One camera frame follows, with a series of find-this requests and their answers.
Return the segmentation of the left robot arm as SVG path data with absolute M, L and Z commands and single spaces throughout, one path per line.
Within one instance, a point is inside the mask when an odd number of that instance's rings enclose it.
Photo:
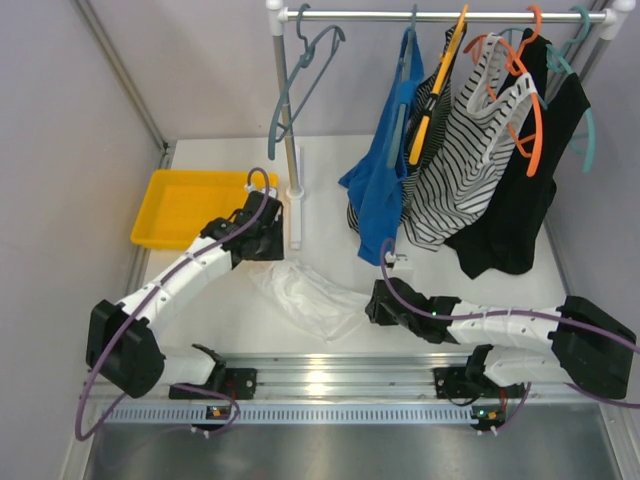
M 167 269 L 116 303 L 92 310 L 86 362 L 131 398 L 158 385 L 190 384 L 205 397 L 225 388 L 224 361 L 194 344 L 161 347 L 171 321 L 211 283 L 243 261 L 284 257 L 283 204 L 274 189 L 253 190 L 230 218 L 210 221 Z

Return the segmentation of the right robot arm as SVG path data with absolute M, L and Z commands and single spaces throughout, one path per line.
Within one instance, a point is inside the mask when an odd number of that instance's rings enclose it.
M 473 349 L 465 377 L 478 396 L 526 383 L 572 384 L 607 400 L 627 394 L 635 333 L 591 301 L 568 296 L 541 311 L 426 297 L 399 278 L 375 282 L 365 313 L 430 344 Z

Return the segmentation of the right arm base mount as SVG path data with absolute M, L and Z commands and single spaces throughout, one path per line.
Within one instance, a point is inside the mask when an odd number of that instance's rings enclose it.
M 500 387 L 484 375 L 476 375 L 469 379 L 465 367 L 438 367 L 432 372 L 438 399 L 462 403 L 479 399 L 499 399 L 502 394 L 505 394 L 507 399 L 516 399 L 521 398 L 525 391 L 524 384 Z

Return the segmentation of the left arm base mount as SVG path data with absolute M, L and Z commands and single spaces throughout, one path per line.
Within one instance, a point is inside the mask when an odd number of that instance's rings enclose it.
M 195 388 L 214 391 L 234 400 L 251 400 L 256 392 L 257 376 L 258 370 L 254 368 L 216 368 L 204 385 L 195 385 Z M 169 398 L 172 400 L 194 400 L 211 399 L 211 396 L 171 386 Z

